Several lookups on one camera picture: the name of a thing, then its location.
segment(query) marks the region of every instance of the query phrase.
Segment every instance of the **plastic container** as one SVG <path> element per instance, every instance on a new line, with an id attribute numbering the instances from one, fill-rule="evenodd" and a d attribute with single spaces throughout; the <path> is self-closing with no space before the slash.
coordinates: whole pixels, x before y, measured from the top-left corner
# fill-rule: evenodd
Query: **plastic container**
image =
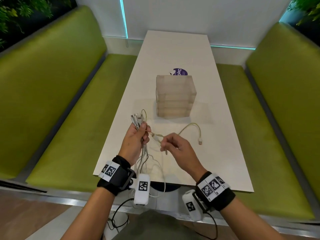
<path id="1" fill-rule="evenodd" d="M 162 118 L 190 116 L 197 92 L 192 76 L 158 75 L 156 111 Z"/>

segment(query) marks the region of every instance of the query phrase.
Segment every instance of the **hand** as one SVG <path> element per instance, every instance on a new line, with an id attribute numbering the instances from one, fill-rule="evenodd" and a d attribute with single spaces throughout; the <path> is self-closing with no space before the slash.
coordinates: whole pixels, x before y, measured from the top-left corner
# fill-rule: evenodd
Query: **hand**
<path id="1" fill-rule="evenodd" d="M 146 122 L 141 124 L 139 130 L 131 123 L 125 134 L 118 155 L 127 160 L 131 166 L 138 160 L 142 145 L 146 145 L 150 141 L 148 132 L 151 132 L 151 128 Z"/>
<path id="2" fill-rule="evenodd" d="M 160 151 L 164 150 L 171 152 L 179 167 L 190 174 L 196 182 L 207 172 L 190 143 L 176 133 L 163 137 Z"/>

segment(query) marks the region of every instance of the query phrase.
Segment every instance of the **green booth seat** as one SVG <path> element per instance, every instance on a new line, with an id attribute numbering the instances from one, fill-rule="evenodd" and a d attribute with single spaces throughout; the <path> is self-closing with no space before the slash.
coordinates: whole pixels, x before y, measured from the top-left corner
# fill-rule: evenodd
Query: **green booth seat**
<path id="1" fill-rule="evenodd" d="M 26 166 L 105 52 L 86 6 L 2 52 L 0 178 Z"/>
<path id="2" fill-rule="evenodd" d="M 236 195 L 258 214 L 313 219 L 268 118 L 241 66 L 217 64 L 254 193 Z"/>
<path id="3" fill-rule="evenodd" d="M 320 48 L 276 23 L 246 64 L 320 200 Z"/>
<path id="4" fill-rule="evenodd" d="M 33 186 L 92 192 L 99 155 L 136 56 L 109 54 L 27 178 Z"/>

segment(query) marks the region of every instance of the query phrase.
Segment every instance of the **left hand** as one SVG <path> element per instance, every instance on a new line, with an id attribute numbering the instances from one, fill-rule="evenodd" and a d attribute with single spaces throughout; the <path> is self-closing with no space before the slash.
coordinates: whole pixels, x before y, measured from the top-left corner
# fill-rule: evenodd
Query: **left hand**
<path id="1" fill-rule="evenodd" d="M 118 153 L 119 156 L 123 157 L 133 166 L 139 158 L 141 153 L 142 145 L 146 145 L 149 139 L 149 132 L 151 132 L 150 126 L 146 122 L 143 122 L 139 128 L 136 129 L 133 123 L 131 123 L 127 133 L 122 141 L 121 149 Z"/>

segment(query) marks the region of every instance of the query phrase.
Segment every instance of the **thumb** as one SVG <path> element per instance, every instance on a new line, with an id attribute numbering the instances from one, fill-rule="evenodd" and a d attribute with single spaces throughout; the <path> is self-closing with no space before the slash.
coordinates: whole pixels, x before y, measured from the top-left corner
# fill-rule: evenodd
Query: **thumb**
<path id="1" fill-rule="evenodd" d="M 174 145 L 172 145 L 170 142 L 166 142 L 163 148 L 165 150 L 168 150 L 174 158 L 176 156 L 178 156 L 179 150 Z"/>
<path id="2" fill-rule="evenodd" d="M 136 135 L 139 137 L 139 139 L 141 139 L 141 137 L 143 137 L 144 133 L 146 133 L 146 128 L 147 128 L 147 124 L 145 122 L 143 122 L 140 125 L 140 128 L 138 129 Z"/>

